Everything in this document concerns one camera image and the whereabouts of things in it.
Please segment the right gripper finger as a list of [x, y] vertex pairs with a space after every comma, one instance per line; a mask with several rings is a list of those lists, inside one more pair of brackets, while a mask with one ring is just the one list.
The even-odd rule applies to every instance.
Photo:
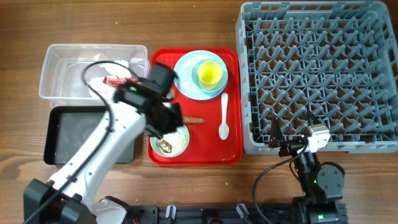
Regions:
[[279, 126], [279, 118], [274, 117], [272, 120], [272, 134], [271, 134], [271, 140], [272, 142], [281, 142], [284, 140], [284, 135], [282, 134], [282, 131]]
[[308, 125], [309, 126], [320, 124], [320, 121], [317, 119], [317, 117], [310, 110], [307, 110], [307, 118], [308, 118]]

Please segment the brown food stick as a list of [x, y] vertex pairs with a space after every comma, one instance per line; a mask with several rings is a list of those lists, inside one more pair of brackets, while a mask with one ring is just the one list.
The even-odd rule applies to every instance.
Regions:
[[205, 122], [205, 120], [203, 118], [194, 118], [194, 117], [184, 116], [183, 122], [185, 124], [202, 124]]

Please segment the red snack wrapper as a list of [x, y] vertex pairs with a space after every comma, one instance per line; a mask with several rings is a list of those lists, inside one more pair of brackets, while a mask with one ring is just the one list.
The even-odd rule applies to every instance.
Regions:
[[104, 77], [103, 83], [105, 85], [109, 85], [112, 87], [118, 87], [121, 84], [124, 84], [126, 82], [132, 82], [132, 83], [138, 83], [138, 80], [135, 80], [133, 78], [111, 78], [111, 77]]

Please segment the white paper napkin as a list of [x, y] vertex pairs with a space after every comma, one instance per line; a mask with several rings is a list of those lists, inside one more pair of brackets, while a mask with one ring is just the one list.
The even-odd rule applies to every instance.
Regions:
[[109, 86], [109, 85], [105, 85], [103, 83], [103, 79], [104, 77], [96, 77], [96, 78], [92, 78], [88, 84], [90, 87], [92, 87], [96, 92], [98, 92], [104, 99], [110, 100], [113, 95], [114, 95], [114, 91], [115, 91], [115, 87]]

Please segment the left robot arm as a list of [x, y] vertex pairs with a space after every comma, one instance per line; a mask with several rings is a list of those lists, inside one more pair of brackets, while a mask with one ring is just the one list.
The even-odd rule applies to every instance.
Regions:
[[106, 174], [142, 133], [162, 138], [183, 126], [179, 104], [168, 92], [177, 74], [156, 63], [148, 77], [118, 85], [104, 100], [105, 114], [78, 152], [46, 183], [32, 180], [24, 191], [25, 223], [129, 223], [129, 207], [114, 198], [95, 203]]

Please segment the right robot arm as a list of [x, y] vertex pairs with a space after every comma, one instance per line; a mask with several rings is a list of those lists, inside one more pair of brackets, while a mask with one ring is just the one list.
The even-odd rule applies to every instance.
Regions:
[[318, 160], [317, 151], [323, 149], [331, 138], [328, 127], [311, 113], [307, 113], [308, 133], [287, 139], [274, 118], [271, 124], [270, 148], [278, 148], [279, 156], [290, 156], [290, 166], [298, 179], [303, 195], [292, 202], [297, 223], [347, 223], [346, 207], [339, 203], [343, 198], [345, 170], [334, 162]]

